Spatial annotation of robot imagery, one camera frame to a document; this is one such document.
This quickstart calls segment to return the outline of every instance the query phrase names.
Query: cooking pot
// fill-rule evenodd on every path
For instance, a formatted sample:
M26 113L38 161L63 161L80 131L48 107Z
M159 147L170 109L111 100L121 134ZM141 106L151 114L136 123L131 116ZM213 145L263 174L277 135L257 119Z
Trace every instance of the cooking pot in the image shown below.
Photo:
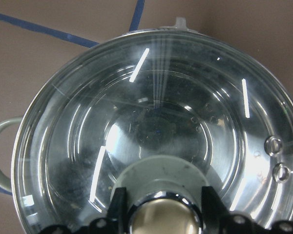
M210 185L266 228L293 221L293 102L260 63L208 36L162 28L95 46L0 132L16 122L12 182L0 171L0 186L27 233L76 231L124 185L128 209L171 193L200 209Z

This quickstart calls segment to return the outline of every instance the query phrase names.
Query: pot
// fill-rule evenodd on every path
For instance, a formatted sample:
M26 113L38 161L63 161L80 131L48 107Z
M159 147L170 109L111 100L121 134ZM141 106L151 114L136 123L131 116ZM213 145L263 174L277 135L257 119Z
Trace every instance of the pot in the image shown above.
M163 190L200 209L210 185L266 228L293 221L293 102L260 63L205 35L144 30L95 46L0 132L19 121L0 186L27 233L88 225L120 186L128 209Z

